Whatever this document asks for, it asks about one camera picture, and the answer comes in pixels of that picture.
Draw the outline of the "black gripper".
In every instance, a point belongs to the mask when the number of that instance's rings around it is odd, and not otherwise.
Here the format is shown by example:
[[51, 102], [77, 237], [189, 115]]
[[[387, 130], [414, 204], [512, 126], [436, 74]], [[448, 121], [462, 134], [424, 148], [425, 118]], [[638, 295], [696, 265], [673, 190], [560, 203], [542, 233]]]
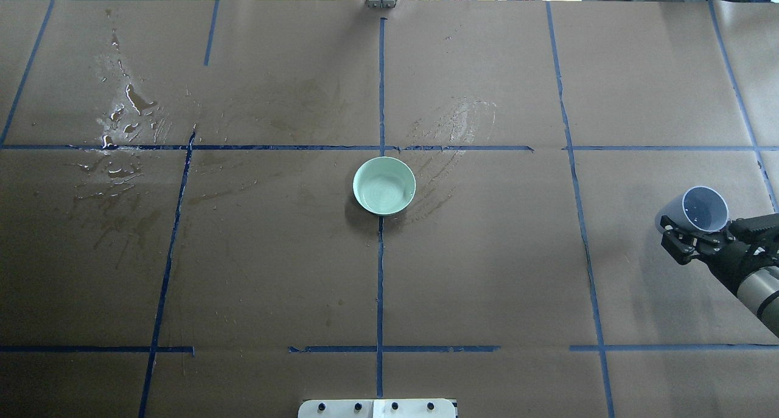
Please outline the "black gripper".
[[737, 291], [750, 274], [769, 265], [767, 254], [754, 254], [746, 243], [729, 240], [721, 233], [698, 236], [691, 231], [684, 217], [660, 215], [660, 246], [678, 265], [689, 265], [696, 259], [703, 262], [727, 290]]

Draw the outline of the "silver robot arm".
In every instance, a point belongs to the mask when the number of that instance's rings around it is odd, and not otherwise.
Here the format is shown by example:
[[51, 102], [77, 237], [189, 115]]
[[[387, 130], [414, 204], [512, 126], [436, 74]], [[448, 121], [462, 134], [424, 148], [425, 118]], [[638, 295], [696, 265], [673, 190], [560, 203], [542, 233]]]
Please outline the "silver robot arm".
[[778, 334], [778, 215], [730, 220], [715, 232], [659, 219], [660, 245], [679, 264], [698, 260], [774, 335]]

